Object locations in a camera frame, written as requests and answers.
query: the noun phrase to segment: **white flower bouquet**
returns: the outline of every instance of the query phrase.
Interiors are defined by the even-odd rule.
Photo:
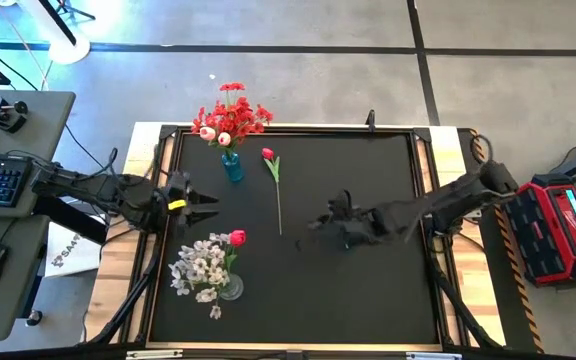
[[[195,241],[193,247],[182,246],[180,260],[168,265],[173,276],[170,286],[176,288],[180,296],[198,290],[197,302],[214,301],[210,317],[219,319],[219,296],[230,285],[231,277],[236,276],[230,273],[230,267],[237,258],[236,248],[245,242],[246,233],[235,230],[230,234],[210,234],[209,240]]]

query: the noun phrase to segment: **concrete floor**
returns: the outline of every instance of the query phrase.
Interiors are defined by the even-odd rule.
[[[72,2],[97,16],[67,19],[95,42],[414,47],[406,0]],[[576,49],[576,0],[417,0],[417,9],[426,47]],[[45,39],[19,8],[4,11],[27,41]],[[0,41],[19,41],[1,14]],[[48,68],[46,52],[34,54]],[[41,83],[25,51],[0,57]],[[518,182],[576,145],[576,56],[428,56],[428,63],[440,123],[487,135]],[[280,122],[362,123],[374,108],[380,124],[429,123],[415,55],[93,52],[48,74],[51,90],[77,94],[69,124],[80,141],[98,158],[116,146],[118,163],[134,122],[190,121],[227,81],[244,82]],[[95,169],[68,136],[55,159]],[[93,279],[46,280],[37,300],[46,322],[17,324],[0,351],[76,343]],[[546,351],[576,356],[576,290],[530,288],[530,298]]]

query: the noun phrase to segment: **tulip stem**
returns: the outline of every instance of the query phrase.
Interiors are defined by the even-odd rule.
[[[281,235],[281,200],[279,198],[279,181],[275,183],[277,185],[277,214],[279,215],[279,235]]]

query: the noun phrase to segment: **wooden table frame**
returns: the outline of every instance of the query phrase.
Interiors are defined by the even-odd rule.
[[[160,185],[165,184],[166,176],[158,168],[169,169],[178,165],[179,159],[175,154],[179,153],[180,141],[174,141],[179,134],[176,132],[178,126],[188,124],[172,123],[136,123],[133,131],[133,139],[128,152],[128,160],[124,168],[124,173],[134,173],[144,175],[155,169],[154,181]],[[304,125],[304,124],[281,124],[272,128],[296,129],[308,127],[313,129],[323,129],[326,131],[366,131],[367,126],[352,125]],[[401,130],[402,132],[412,132],[416,134],[416,147],[412,146],[413,165],[420,171],[419,178],[416,179],[417,187],[431,191],[433,188],[453,181],[465,172],[465,165],[457,130],[453,127],[405,127],[405,126],[380,126],[383,130]],[[156,161],[154,164],[153,149],[156,147]],[[113,236],[124,231],[121,225],[113,227],[108,234]],[[474,238],[481,243],[481,237],[477,226],[464,224],[462,231],[465,235]],[[435,240],[436,247],[445,246],[440,244],[440,240]],[[140,274],[142,268],[150,260],[154,244],[154,236],[149,238],[137,236],[135,233],[123,236],[117,241],[108,244],[103,251],[102,262],[100,264],[97,281],[93,290],[93,295],[88,309],[86,326],[90,334],[96,334],[105,323],[112,317],[119,304],[125,297],[133,280]],[[449,279],[460,289],[462,297],[475,318],[486,329],[489,335],[497,342],[503,344],[504,337],[499,321],[499,315],[495,302],[492,282],[488,274],[486,257],[479,249],[465,241],[460,241],[456,236],[453,251],[447,251],[446,256],[438,256],[440,264]],[[130,260],[135,266],[128,270]],[[145,341],[148,338],[144,329],[149,329],[149,320],[152,315],[152,304],[154,304],[155,287],[150,286],[149,290],[142,294],[135,305],[134,313],[130,321],[122,327],[121,335],[116,336],[113,341]],[[464,339],[468,341],[466,330],[463,324],[457,319],[452,305],[445,295],[443,301],[438,301],[437,309],[441,319],[438,321],[438,333],[447,333],[452,340],[459,344]],[[370,345],[339,345],[339,344],[214,344],[214,343],[147,343],[148,348],[167,349],[234,349],[234,350],[288,350],[301,349],[309,351],[371,351],[371,352],[393,352],[393,351],[439,351],[438,345],[402,345],[402,344],[370,344]]]

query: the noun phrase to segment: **flower vase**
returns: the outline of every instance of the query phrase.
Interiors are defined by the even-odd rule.
[[[244,177],[244,171],[239,162],[239,155],[234,152],[225,153],[221,155],[221,163],[224,164],[226,175],[232,182],[238,182]]]
[[[237,274],[230,274],[230,281],[219,292],[219,297],[226,301],[239,299],[244,293],[244,281]]]

